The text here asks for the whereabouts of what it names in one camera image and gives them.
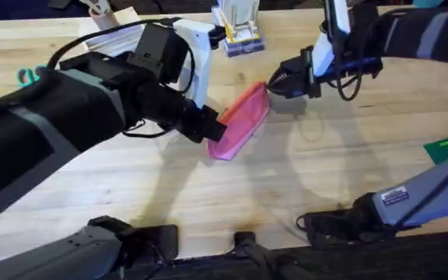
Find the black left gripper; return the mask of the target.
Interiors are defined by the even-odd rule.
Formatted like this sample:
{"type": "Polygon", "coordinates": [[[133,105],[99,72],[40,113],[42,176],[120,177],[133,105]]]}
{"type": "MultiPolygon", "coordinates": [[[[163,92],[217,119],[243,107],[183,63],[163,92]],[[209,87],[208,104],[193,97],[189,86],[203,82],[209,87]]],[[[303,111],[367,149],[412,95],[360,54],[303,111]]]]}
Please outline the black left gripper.
{"type": "Polygon", "coordinates": [[[147,78],[138,85],[131,85],[124,102],[126,119],[129,121],[122,132],[130,138],[159,138],[177,131],[195,143],[204,139],[218,142],[227,126],[217,117],[218,112],[206,105],[187,98],[183,93],[147,78]],[[159,132],[136,133],[146,121],[157,124],[159,132]]]}

